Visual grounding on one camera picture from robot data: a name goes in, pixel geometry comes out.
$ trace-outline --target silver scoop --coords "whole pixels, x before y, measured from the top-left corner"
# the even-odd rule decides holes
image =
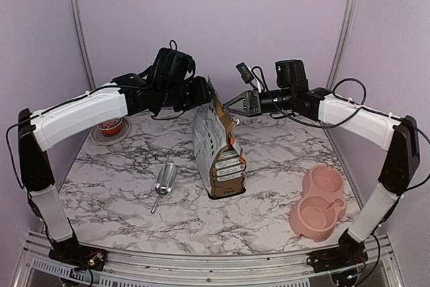
[[[160,170],[157,181],[155,182],[155,191],[158,193],[158,197],[155,200],[153,209],[150,211],[151,213],[155,212],[155,208],[157,208],[157,204],[159,203],[160,197],[164,195],[169,195],[172,192],[173,184],[175,183],[177,174],[177,167],[173,163],[167,163]]]

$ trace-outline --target table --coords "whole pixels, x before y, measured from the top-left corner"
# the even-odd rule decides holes
[[[322,163],[343,171],[322,130],[269,116],[241,118],[234,130],[246,152],[247,191],[210,200],[193,156],[193,114],[171,121],[135,115],[128,138],[108,147],[88,137],[60,191],[81,242],[169,254],[279,253],[332,245],[358,215],[345,181],[347,213],[328,240],[292,232],[288,212],[303,175]],[[175,187],[151,214],[156,175],[170,161],[178,166]]]

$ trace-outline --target white wall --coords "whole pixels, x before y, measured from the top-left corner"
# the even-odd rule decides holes
[[[430,134],[430,0],[358,0],[339,80],[361,79],[367,105],[414,116]],[[344,94],[359,99],[359,90]],[[376,185],[386,154],[342,130],[333,131],[365,200]],[[421,166],[414,182],[430,172],[429,147],[421,138]],[[428,286],[430,183],[408,192],[384,226],[406,286]]]
[[[0,282],[9,286],[28,231],[38,221],[15,182],[4,133],[21,109],[46,108],[87,85],[68,0],[0,0],[0,7]],[[82,140],[76,135],[49,152],[57,179],[69,171]],[[11,143],[16,152],[16,131]]]
[[[197,74],[210,75],[223,100],[248,89],[235,65],[261,65],[272,87],[274,62],[304,61],[310,85],[331,67],[345,0],[79,0],[98,85],[151,65],[174,38]]]

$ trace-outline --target pink plastic tray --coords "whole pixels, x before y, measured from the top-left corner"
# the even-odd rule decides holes
[[[306,173],[302,184],[303,197],[290,211],[291,229],[315,242],[327,240],[347,209],[342,175],[336,169],[318,165]]]

